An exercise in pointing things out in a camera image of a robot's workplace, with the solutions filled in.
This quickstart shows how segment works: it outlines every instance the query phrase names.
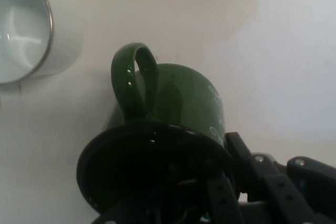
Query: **screw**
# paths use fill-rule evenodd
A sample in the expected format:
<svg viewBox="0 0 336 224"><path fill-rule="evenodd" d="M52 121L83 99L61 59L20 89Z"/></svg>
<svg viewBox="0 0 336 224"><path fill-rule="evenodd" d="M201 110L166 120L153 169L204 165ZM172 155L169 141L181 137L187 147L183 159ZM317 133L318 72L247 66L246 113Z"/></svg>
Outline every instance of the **screw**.
<svg viewBox="0 0 336 224"><path fill-rule="evenodd" d="M295 164L296 165L305 165L305 161L302 160L302 159L297 159L297 160L295 160Z"/></svg>
<svg viewBox="0 0 336 224"><path fill-rule="evenodd" d="M260 162L260 163L262 163L265 159L264 159L264 157L263 156L255 156L254 157L254 159L257 161L257 162Z"/></svg>

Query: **white mug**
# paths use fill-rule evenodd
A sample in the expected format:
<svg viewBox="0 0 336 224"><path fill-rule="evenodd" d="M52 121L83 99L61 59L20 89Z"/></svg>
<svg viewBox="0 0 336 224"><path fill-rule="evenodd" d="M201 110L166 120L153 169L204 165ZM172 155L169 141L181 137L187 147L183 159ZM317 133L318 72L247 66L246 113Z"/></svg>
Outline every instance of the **white mug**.
<svg viewBox="0 0 336 224"><path fill-rule="evenodd" d="M80 55L83 21L63 0L0 0L0 85L61 72Z"/></svg>

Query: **black mount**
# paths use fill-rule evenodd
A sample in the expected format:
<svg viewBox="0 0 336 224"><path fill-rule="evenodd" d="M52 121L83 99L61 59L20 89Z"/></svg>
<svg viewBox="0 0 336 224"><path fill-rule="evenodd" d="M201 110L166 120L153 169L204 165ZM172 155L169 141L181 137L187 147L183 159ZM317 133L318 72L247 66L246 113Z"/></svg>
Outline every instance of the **black mount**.
<svg viewBox="0 0 336 224"><path fill-rule="evenodd" d="M149 195L125 197L93 224L336 224L334 167L307 157L280 165L252 154L236 132L226 134L225 149L233 174L208 159L186 180L172 164L170 177ZM238 202L237 192L248 202Z"/></svg>

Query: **green mug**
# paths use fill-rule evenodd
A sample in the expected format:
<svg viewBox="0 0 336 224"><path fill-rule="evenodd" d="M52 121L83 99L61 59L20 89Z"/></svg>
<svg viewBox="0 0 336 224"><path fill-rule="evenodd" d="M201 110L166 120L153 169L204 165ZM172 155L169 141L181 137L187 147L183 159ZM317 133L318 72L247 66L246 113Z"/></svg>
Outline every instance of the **green mug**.
<svg viewBox="0 0 336 224"><path fill-rule="evenodd" d="M139 71L135 71L135 62ZM223 145L221 98L199 72L181 65L156 64L142 43L123 46L111 66L112 85L124 123L159 122L191 129ZM110 119L107 128L116 123Z"/></svg>

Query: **mug rim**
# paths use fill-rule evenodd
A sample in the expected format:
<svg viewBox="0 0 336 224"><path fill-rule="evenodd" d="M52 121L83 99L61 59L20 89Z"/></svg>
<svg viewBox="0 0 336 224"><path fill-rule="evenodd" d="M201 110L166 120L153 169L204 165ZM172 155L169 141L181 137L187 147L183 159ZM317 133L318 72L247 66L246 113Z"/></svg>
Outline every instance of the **mug rim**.
<svg viewBox="0 0 336 224"><path fill-rule="evenodd" d="M15 80L0 82L0 86L6 86L6 85L10 85L10 84L19 83L19 82L23 81L24 79L30 77L32 74L34 74L43 65L43 63L48 58L48 55L51 51L51 46L52 46L52 43L53 43L53 40L54 40L54 35L55 35L54 15L52 13L51 5L50 5L49 0L43 0L43 1L44 1L45 5L47 7L47 13L48 13L48 16L49 16L48 17L49 28L50 28L50 33L49 33L48 44L47 44L46 50L44 51L40 61L30 71L28 71L25 75L15 79Z"/></svg>
<svg viewBox="0 0 336 224"><path fill-rule="evenodd" d="M220 164L221 168L228 172L228 176L235 188L236 197L238 197L237 185L235 185L232 176L233 158L224 144L221 145L212 138L184 126L177 124L165 124L161 122L133 122L114 127L106 131L102 131L94 137L81 152L76 168L77 185L84 199L98 213L104 212L106 209L101 207L101 201L92 193L92 184L88 182L88 166L92 159L107 145L116 144L118 142L132 141L134 136L152 134L153 138L157 138L162 133L172 132L173 135L180 135L181 139L172 139L171 142L161 145L174 146L176 149L181 146L201 146L204 154L211 154L213 159Z"/></svg>

